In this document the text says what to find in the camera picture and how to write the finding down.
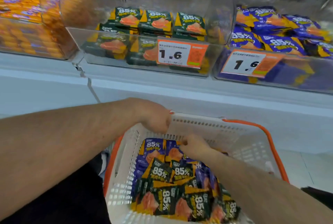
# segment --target white plastic basket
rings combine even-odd
[[[243,160],[288,182],[271,135],[264,127],[247,121],[174,113],[167,134],[155,134],[137,124],[117,140],[104,182],[104,194],[112,224],[182,222],[131,211],[131,188],[135,160],[144,139],[157,137],[181,140],[190,133],[202,136],[211,147],[227,151],[231,157]],[[240,222],[252,223],[242,213]]]

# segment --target basket rim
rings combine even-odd
[[[283,163],[282,163],[282,161],[280,159],[279,154],[277,153],[277,150],[275,148],[272,136],[271,136],[270,132],[264,126],[262,126],[260,124],[256,124],[254,122],[242,121],[242,120],[222,119],[222,121],[224,121],[224,122],[230,122],[230,123],[244,124],[244,125],[249,125],[249,126],[254,126],[254,127],[257,127],[259,129],[261,129],[265,133],[265,135],[267,137],[270,149],[271,149],[271,151],[273,153],[274,159],[275,159],[276,164],[277,164],[277,166],[279,168],[279,172],[280,172],[282,180],[284,180],[287,183],[289,183],[289,178],[288,178],[287,172],[286,172],[286,170],[284,168],[284,165],[283,165]],[[121,144],[121,142],[123,140],[123,136],[124,135],[122,135],[121,137],[119,137],[116,140],[115,145],[114,145],[114,147],[112,149],[112,152],[110,154],[110,162],[109,162],[109,164],[108,164],[108,166],[106,168],[105,176],[104,176],[104,183],[103,183],[104,197],[106,197],[107,192],[108,192],[110,178],[111,178],[111,173],[112,173],[112,170],[113,170],[113,167],[114,167],[114,162],[116,160],[116,156],[117,156],[120,144]]]

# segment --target price tag holder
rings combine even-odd
[[[283,57],[281,54],[273,54],[267,51],[234,49],[224,64],[221,73],[264,78]]]
[[[208,44],[158,38],[159,64],[200,68]]]

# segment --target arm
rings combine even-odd
[[[285,181],[213,150],[190,135],[181,150],[204,162],[255,224],[331,223],[333,211]]]
[[[0,221],[65,179],[131,126],[165,133],[163,106],[129,98],[0,120]]]

